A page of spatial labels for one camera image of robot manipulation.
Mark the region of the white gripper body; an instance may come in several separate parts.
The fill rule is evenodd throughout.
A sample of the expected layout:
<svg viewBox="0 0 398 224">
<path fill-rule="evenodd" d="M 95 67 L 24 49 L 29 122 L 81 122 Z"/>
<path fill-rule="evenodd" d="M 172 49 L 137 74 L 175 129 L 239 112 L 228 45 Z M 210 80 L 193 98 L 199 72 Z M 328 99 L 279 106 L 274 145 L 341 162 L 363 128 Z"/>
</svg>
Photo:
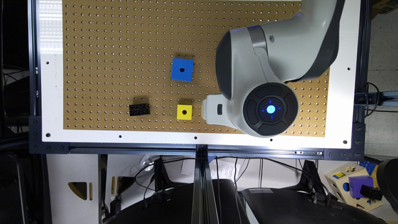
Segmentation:
<svg viewBox="0 0 398 224">
<path fill-rule="evenodd" d="M 201 115 L 207 124 L 237 129 L 234 124 L 236 106 L 238 106 L 238 102 L 235 99 L 228 100 L 222 94 L 208 95 L 202 101 Z"/>
</svg>

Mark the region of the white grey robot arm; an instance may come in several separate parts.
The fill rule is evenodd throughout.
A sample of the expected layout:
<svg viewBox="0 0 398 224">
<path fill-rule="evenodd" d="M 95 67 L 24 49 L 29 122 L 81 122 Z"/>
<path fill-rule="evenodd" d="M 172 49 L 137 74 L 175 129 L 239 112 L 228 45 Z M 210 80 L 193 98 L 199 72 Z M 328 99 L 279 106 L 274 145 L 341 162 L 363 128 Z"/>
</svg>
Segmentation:
<svg viewBox="0 0 398 224">
<path fill-rule="evenodd" d="M 216 49 L 220 92 L 202 103 L 208 124 L 268 138 L 286 131 L 299 113 L 289 82 L 322 75 L 339 49 L 343 1 L 303 1 L 281 21 L 227 31 Z"/>
</svg>

